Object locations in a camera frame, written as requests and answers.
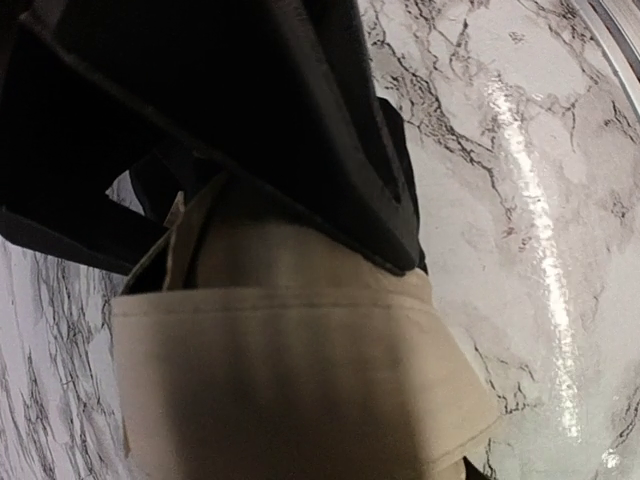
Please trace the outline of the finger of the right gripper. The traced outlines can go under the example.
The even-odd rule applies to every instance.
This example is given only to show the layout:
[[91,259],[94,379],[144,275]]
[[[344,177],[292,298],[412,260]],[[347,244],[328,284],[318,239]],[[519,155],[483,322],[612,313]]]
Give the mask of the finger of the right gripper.
[[2,3],[5,240],[126,274],[219,172],[389,272],[425,265],[356,2]]

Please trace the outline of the beige folding umbrella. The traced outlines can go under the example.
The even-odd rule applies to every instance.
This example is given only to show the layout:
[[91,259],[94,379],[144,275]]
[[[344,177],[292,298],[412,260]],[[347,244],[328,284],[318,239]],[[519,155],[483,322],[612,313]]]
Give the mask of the beige folding umbrella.
[[432,304],[227,174],[112,303],[142,479],[470,479],[496,397]]

